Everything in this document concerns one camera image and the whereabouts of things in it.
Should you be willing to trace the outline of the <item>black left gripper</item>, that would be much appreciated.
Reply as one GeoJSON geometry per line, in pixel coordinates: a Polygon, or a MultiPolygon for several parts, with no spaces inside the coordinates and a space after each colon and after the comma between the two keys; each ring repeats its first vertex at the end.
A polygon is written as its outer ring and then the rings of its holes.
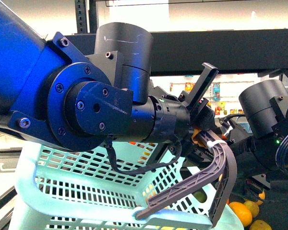
{"type": "Polygon", "coordinates": [[[207,105],[204,94],[218,69],[209,63],[203,63],[203,66],[204,70],[190,93],[175,97],[160,87],[153,87],[146,104],[132,107],[132,140],[158,144],[147,168],[166,167],[180,156],[188,155],[191,136],[196,130],[209,130],[214,123],[215,112],[207,105]]]}

